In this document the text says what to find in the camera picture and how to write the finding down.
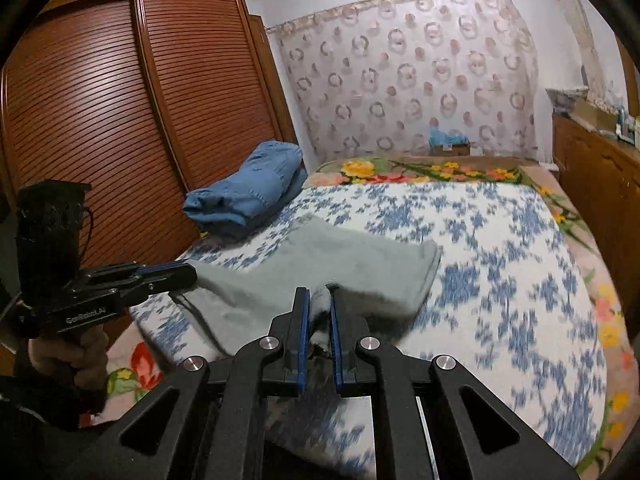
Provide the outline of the left hand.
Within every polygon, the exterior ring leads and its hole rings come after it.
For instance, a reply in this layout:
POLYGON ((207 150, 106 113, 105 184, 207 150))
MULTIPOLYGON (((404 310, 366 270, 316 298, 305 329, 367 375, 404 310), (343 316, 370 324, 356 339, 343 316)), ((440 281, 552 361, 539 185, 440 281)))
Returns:
POLYGON ((78 341, 29 339, 27 352, 32 367, 52 376, 70 370, 74 384, 81 389, 98 390, 107 381, 108 336, 102 325, 89 328, 78 341))

